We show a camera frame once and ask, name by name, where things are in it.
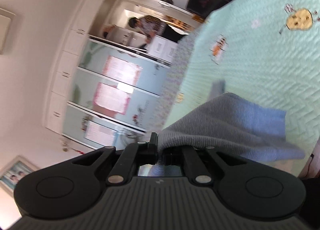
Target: power cord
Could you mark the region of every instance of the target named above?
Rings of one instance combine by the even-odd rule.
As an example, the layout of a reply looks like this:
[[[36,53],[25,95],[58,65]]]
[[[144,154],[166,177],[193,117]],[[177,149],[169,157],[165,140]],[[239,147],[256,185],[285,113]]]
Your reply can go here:
[[[311,161],[309,162],[309,165],[308,165],[308,171],[307,171],[307,174],[304,176],[304,178],[306,178],[306,177],[308,176],[308,174],[309,174],[310,165],[311,165],[311,162],[312,162],[313,157],[314,157],[313,153],[311,153],[310,157],[311,157]]]

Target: drawer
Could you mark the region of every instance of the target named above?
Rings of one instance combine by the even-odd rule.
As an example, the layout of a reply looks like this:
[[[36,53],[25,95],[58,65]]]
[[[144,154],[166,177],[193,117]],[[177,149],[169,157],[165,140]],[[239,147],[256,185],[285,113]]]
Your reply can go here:
[[[87,35],[85,33],[70,30],[63,50],[79,56],[86,39]]]
[[[72,76],[77,66],[78,58],[78,55],[62,51],[57,71],[65,75]]]
[[[56,77],[54,79],[52,91],[56,94],[66,97],[68,95],[70,81],[70,75],[56,72]]]
[[[72,30],[87,33],[102,2],[103,0],[85,0],[73,23]]]
[[[46,127],[56,133],[62,132],[62,114],[66,106],[66,98],[54,92],[51,93]]]

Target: black hair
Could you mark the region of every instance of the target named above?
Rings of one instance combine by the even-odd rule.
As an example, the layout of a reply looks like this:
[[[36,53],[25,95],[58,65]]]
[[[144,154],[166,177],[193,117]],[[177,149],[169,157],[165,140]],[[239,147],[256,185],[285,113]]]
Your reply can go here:
[[[135,28],[137,22],[138,22],[138,18],[136,18],[136,17],[131,17],[131,18],[129,19],[128,24],[129,24],[129,26],[130,26],[131,28]]]

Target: pink poster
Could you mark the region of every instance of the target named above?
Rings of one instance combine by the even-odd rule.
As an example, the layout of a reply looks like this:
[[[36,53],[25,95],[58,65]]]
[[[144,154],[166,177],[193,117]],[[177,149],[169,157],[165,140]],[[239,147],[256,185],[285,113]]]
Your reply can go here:
[[[99,82],[93,98],[93,110],[106,116],[125,115],[131,94]]]
[[[135,86],[141,71],[142,67],[134,63],[109,56],[103,68],[103,75]]]
[[[113,129],[89,121],[84,137],[98,144],[110,146],[113,144],[115,132]]]

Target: sticker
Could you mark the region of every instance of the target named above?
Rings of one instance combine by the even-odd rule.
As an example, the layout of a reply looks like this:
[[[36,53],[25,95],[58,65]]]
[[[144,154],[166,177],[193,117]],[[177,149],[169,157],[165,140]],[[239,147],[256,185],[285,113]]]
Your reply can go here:
[[[103,68],[103,75],[135,86],[139,80],[142,67],[126,60],[109,56]]]
[[[84,138],[104,146],[111,146],[116,130],[89,121]]]
[[[223,54],[228,47],[226,40],[227,39],[221,34],[218,36],[218,39],[214,42],[214,44],[211,47],[211,51],[212,51],[211,60],[216,64],[221,63]]]
[[[99,82],[93,104],[125,115],[130,96],[120,89]]]
[[[180,92],[180,93],[177,95],[177,103],[178,103],[178,104],[182,103],[183,99],[184,99],[184,94]]]

